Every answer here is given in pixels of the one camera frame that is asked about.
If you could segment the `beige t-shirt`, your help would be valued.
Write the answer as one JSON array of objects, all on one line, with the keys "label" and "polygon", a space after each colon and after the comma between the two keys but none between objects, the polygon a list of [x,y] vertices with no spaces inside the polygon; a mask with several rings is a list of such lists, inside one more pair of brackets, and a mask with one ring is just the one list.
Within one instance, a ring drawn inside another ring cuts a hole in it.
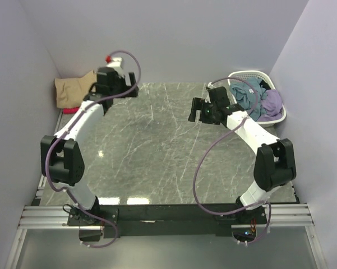
[{"label": "beige t-shirt", "polygon": [[79,78],[56,78],[56,106],[59,109],[80,107],[90,86],[96,82],[96,72],[90,71]]}]

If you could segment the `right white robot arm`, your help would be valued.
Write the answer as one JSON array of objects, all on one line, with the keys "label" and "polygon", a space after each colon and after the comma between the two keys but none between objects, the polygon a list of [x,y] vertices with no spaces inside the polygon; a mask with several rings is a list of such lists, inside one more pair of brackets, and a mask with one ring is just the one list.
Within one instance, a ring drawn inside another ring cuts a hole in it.
[{"label": "right white robot arm", "polygon": [[228,212],[214,212],[197,205],[211,215],[235,215],[246,224],[255,216],[254,210],[262,206],[280,187],[297,176],[293,144],[289,139],[279,139],[255,122],[239,104],[231,104],[227,90],[216,87],[208,90],[209,100],[193,98],[190,122],[216,124],[237,134],[255,154],[253,183],[237,198],[237,208]]}]

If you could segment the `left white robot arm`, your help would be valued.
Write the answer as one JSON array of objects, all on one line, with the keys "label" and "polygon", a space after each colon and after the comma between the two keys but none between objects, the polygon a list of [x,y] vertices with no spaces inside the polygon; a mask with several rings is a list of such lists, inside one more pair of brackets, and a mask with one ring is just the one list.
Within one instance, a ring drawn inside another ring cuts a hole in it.
[{"label": "left white robot arm", "polygon": [[88,225],[106,222],[100,212],[97,196],[84,182],[85,163],[80,144],[117,98],[138,96],[140,75],[122,75],[115,67],[100,67],[89,92],[71,120],[53,136],[40,141],[41,172],[54,192],[65,192],[73,202],[73,216]]}]

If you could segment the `blue t-shirt in basket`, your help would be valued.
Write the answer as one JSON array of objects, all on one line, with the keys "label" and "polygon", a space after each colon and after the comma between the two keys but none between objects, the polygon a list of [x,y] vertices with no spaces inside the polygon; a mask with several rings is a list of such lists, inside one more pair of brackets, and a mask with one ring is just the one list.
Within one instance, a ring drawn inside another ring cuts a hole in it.
[{"label": "blue t-shirt in basket", "polygon": [[[261,78],[250,77],[245,79],[257,92],[258,101],[250,117],[254,121],[258,121],[259,117],[266,114],[266,109],[262,107],[261,102],[267,98],[266,85]],[[237,103],[246,111],[250,111],[256,102],[255,93],[246,83],[233,80],[229,87],[230,92],[235,97]]]}]

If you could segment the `white laundry basket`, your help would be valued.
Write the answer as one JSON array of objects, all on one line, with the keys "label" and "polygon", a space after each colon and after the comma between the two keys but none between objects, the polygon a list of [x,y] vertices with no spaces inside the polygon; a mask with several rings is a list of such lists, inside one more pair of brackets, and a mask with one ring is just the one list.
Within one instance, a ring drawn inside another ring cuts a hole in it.
[{"label": "white laundry basket", "polygon": [[228,79],[233,102],[246,111],[263,127],[273,126],[286,117],[281,96],[271,78],[261,71],[232,72]]}]

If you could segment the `folded red t-shirt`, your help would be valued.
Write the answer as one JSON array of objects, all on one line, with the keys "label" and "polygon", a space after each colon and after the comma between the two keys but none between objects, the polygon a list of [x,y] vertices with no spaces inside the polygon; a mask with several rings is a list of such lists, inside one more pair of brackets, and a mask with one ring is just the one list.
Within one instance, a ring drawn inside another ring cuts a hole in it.
[{"label": "folded red t-shirt", "polygon": [[70,114],[75,114],[79,110],[79,107],[75,108],[64,108],[62,109],[62,113],[64,115],[70,115]]}]

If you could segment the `purple t-shirt in basket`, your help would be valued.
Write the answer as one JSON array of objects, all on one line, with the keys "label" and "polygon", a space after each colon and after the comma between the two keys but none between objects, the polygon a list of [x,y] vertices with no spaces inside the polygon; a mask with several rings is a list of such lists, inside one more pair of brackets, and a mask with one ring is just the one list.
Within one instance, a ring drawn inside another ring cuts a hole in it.
[{"label": "purple t-shirt in basket", "polygon": [[282,117],[282,99],[276,89],[266,90],[266,98],[261,100],[262,112],[258,122],[279,120]]}]

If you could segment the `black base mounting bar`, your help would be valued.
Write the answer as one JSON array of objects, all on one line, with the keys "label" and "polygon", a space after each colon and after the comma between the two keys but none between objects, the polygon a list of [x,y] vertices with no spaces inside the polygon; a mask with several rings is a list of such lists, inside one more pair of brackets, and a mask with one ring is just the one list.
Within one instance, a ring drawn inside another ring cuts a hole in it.
[{"label": "black base mounting bar", "polygon": [[114,236],[215,235],[232,236],[235,225],[263,225],[262,206],[232,215],[211,215],[196,204],[182,205],[101,205],[93,210],[95,219],[79,209],[69,212],[67,225],[80,228],[79,237],[90,239]]}]

